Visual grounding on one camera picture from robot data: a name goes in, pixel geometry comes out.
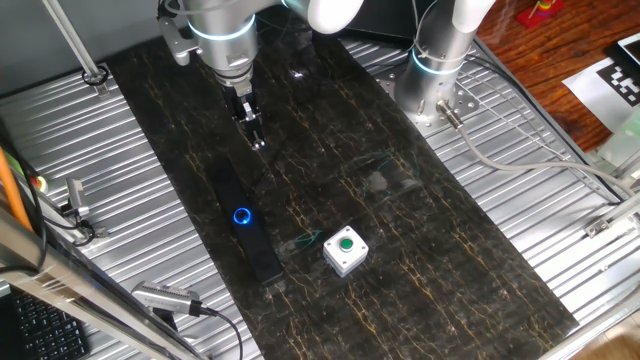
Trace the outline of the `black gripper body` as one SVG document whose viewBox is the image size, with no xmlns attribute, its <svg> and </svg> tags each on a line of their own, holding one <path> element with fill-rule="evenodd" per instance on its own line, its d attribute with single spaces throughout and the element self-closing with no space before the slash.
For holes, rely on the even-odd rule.
<svg viewBox="0 0 640 360">
<path fill-rule="evenodd" d="M 232 119 L 242 131 L 261 128 L 261 112 L 252 92 L 238 95 L 234 87 L 223 86 L 223 96 Z"/>
</svg>

